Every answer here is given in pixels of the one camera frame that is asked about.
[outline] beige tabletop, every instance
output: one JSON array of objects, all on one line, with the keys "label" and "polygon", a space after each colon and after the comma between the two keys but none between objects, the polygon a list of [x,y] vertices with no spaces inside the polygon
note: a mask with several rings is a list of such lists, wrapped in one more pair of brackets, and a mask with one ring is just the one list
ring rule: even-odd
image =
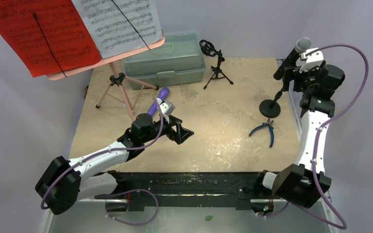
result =
[{"label": "beige tabletop", "polygon": [[[258,110],[261,101],[273,99],[282,87],[272,74],[277,69],[273,58],[226,58],[223,72],[226,79],[212,80],[211,65],[216,58],[207,58],[207,71],[200,83],[169,86],[167,98],[175,105],[173,116],[183,120],[182,126],[195,132],[186,142],[177,145],[161,137],[138,157],[110,169],[138,172],[203,172],[203,171],[280,171],[295,162],[299,140],[288,97],[279,100],[281,114],[274,119],[275,141],[269,148],[270,134],[264,128],[251,137],[248,133],[266,122]],[[123,72],[121,62],[116,62]],[[70,158],[87,155],[102,149],[131,126],[125,105],[106,96],[101,108],[95,105],[101,97],[109,76],[108,65],[94,69],[82,114],[72,143]],[[135,101],[139,90],[126,87],[129,98]],[[145,89],[134,109],[134,115],[145,113],[159,91]],[[109,94],[121,99],[113,86]]]}]

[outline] purple handle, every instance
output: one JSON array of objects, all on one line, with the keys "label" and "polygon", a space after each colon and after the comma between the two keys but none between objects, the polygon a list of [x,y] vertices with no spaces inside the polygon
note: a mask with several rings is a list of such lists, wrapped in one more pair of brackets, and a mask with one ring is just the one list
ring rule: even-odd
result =
[{"label": "purple handle", "polygon": [[[166,86],[164,86],[161,91],[159,91],[159,94],[158,94],[158,98],[160,98],[161,100],[165,100],[168,95],[170,94],[170,89],[167,88]],[[156,103],[154,102],[151,107],[149,108],[148,110],[148,114],[153,116],[157,110],[157,107],[158,105],[156,105]]]}]

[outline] silver microphone grille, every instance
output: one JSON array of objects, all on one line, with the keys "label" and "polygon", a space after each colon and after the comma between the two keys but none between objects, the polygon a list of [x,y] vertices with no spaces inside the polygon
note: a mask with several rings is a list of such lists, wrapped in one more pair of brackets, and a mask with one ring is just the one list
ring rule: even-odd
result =
[{"label": "silver microphone grille", "polygon": [[311,47],[311,40],[310,39],[308,39],[306,37],[299,38],[297,40],[297,43],[295,44],[295,51],[297,51],[299,53],[302,53],[302,52],[305,52],[310,47]]}]

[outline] green plastic box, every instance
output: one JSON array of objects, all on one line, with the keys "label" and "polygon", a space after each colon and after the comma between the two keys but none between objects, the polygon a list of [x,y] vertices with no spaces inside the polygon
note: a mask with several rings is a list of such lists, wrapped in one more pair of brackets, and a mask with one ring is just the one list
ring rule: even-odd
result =
[{"label": "green plastic box", "polygon": [[[125,75],[154,86],[200,82],[206,70],[198,31],[165,34],[165,43],[123,60]],[[129,82],[132,89],[141,84]]]}]

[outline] red sheet music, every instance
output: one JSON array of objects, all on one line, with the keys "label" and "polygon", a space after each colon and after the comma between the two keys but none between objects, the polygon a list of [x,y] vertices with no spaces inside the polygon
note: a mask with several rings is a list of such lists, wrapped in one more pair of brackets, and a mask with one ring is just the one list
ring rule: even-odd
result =
[{"label": "red sheet music", "polygon": [[0,34],[33,77],[101,60],[71,0],[0,0]]}]

